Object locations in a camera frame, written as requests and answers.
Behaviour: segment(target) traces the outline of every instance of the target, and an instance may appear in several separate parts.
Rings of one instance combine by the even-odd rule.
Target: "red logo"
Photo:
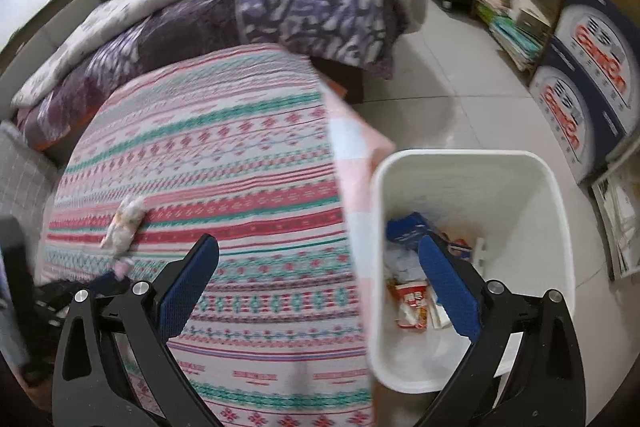
[[[558,123],[562,127],[562,130],[564,130],[564,135],[566,136],[569,145],[571,145],[574,151],[577,150],[580,147],[580,140],[575,136],[578,126],[571,117],[568,117],[564,113],[562,107],[558,105],[553,87],[546,86],[542,97],[545,99],[546,105],[549,106],[551,112],[555,115],[556,120],[558,120]]]
[[[588,29],[582,24],[578,24],[575,27],[575,39],[605,72],[618,92],[625,94],[626,82],[625,79],[620,76],[620,63],[615,57],[610,57],[603,52],[598,45],[591,40]]]

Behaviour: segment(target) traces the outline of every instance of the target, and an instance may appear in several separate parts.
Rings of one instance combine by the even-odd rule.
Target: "silver screw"
[[[562,294],[558,290],[551,290],[549,292],[549,298],[553,302],[562,302]]]
[[[486,287],[494,295],[500,295],[504,292],[504,285],[499,281],[489,281]]]
[[[74,299],[76,300],[76,302],[84,302],[86,301],[86,298],[89,296],[89,292],[87,290],[80,290],[78,293],[76,293],[76,295],[74,296]]]
[[[149,283],[146,281],[136,282],[133,285],[133,293],[136,295],[144,295],[149,290]]]

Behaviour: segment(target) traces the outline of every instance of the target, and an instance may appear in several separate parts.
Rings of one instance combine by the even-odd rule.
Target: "gray cushion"
[[[15,55],[14,60],[0,76],[0,120],[10,120],[14,115],[11,99],[33,73],[55,51],[46,33],[39,30]]]
[[[100,0],[72,0],[44,25],[49,40],[58,47],[98,4]]]

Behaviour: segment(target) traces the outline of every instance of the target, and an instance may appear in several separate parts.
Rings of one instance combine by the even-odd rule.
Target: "bed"
[[[168,343],[218,418],[372,425],[369,180],[394,147],[308,56],[388,75],[393,42],[420,27],[425,0],[111,3],[14,98],[33,148],[89,122],[47,216],[37,277],[103,273],[115,209],[144,196],[134,279],[152,280],[203,232],[219,241],[218,269]],[[160,412],[121,350],[140,401]]]

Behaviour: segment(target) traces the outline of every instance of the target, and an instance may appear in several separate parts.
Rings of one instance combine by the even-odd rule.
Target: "pink striped blanket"
[[[132,246],[136,279],[153,279],[203,232],[218,239],[218,269],[168,346],[226,425],[373,423],[344,183],[330,144],[345,124],[328,124],[328,106],[335,114],[339,102],[321,89],[307,60],[270,44],[143,75],[100,109],[56,194],[48,278],[84,279],[109,266],[99,242],[126,194],[151,208]],[[380,155],[390,149],[380,142]],[[338,155],[352,171],[373,167]],[[366,214],[357,194],[344,197]],[[362,263],[366,248],[357,248]]]

